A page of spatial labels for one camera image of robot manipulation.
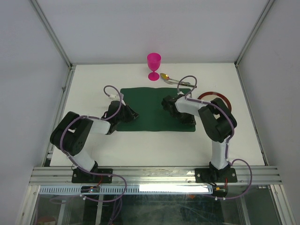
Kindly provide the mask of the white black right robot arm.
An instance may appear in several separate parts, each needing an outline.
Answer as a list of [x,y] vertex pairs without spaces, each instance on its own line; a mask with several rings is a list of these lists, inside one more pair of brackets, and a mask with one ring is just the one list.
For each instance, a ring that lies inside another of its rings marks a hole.
[[225,169],[230,167],[229,142],[237,121],[224,101],[217,97],[207,102],[180,93],[175,97],[163,98],[162,107],[183,124],[195,124],[195,117],[201,119],[205,133],[212,140],[210,177],[214,181],[225,178]]

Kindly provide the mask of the silver fork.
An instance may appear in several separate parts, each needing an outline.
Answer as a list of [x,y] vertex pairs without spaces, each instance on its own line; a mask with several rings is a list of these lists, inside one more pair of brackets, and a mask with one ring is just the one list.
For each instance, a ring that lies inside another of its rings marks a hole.
[[173,82],[175,82],[176,84],[179,84],[181,86],[186,86],[186,87],[192,87],[192,88],[195,88],[196,85],[192,85],[191,83],[189,82],[183,82],[183,81],[179,81],[179,80],[172,80]]

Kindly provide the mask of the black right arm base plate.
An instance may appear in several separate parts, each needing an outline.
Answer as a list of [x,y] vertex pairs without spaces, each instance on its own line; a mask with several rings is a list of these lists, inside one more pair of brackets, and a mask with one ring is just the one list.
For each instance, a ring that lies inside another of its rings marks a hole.
[[237,175],[234,168],[224,168],[222,170],[212,168],[196,168],[196,183],[237,183]]

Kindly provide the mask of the green placemat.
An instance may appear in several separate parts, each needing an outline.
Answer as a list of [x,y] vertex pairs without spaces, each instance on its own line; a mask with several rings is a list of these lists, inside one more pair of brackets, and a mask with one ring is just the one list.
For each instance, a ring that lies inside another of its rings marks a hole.
[[123,88],[120,92],[124,95],[125,103],[139,116],[134,121],[120,123],[117,126],[117,131],[194,132],[196,130],[195,121],[191,124],[183,124],[163,109],[163,98],[175,97],[177,95],[176,88]]

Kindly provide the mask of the gold bowl spoon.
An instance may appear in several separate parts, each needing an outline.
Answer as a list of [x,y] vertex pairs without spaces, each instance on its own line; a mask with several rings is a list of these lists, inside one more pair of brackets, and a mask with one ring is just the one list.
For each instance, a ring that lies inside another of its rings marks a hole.
[[163,79],[165,83],[168,84],[178,84],[178,80],[171,79],[167,74],[160,73],[160,77]]

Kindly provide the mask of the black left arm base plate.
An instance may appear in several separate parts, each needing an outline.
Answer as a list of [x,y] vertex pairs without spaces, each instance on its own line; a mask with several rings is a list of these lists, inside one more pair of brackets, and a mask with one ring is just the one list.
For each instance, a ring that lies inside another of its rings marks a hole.
[[111,168],[105,168],[105,169],[99,169],[98,173],[101,173],[102,175],[93,175],[86,172],[83,172],[82,170],[76,168],[73,169],[73,175],[71,182],[75,184],[79,183],[99,183],[101,184],[110,184],[112,183],[112,176],[113,169]]

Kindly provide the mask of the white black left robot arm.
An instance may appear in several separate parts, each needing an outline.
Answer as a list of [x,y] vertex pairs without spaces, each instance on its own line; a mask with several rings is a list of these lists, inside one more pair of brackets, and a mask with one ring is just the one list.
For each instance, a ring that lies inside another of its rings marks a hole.
[[98,178],[98,163],[84,149],[89,134],[111,135],[119,124],[132,122],[138,116],[123,100],[112,101],[102,117],[69,111],[52,132],[50,143],[82,171],[86,181],[93,182]]

